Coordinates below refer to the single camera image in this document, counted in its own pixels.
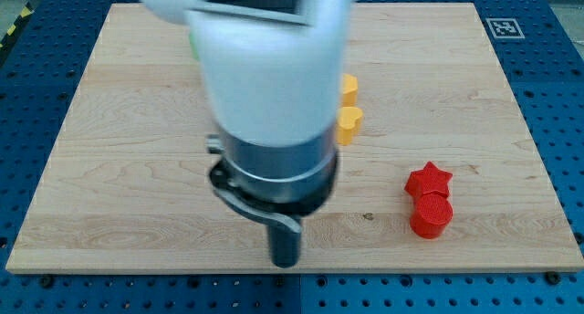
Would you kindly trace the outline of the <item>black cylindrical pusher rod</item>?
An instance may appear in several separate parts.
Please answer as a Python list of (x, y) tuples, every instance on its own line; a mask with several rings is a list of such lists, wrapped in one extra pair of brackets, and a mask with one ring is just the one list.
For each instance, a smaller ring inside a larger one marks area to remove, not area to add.
[(302, 225), (294, 229), (268, 226), (266, 230), (272, 263), (281, 268), (294, 266), (300, 257)]

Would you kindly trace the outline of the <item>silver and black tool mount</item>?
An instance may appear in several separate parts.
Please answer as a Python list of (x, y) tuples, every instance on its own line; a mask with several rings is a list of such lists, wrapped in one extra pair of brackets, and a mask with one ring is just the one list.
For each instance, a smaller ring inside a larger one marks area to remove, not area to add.
[(242, 140), (220, 129), (206, 136), (207, 151), (220, 160), (209, 172), (214, 194), (245, 218), (300, 233), (297, 220), (317, 211), (335, 182), (335, 127), (285, 146)]

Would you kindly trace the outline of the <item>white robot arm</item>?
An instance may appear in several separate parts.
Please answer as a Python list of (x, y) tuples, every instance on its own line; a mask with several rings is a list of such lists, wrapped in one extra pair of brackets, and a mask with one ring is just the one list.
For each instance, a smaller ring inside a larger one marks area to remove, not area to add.
[(358, 0), (139, 0), (189, 28), (217, 132), (214, 194), (298, 261), (302, 220), (329, 198), (352, 5)]

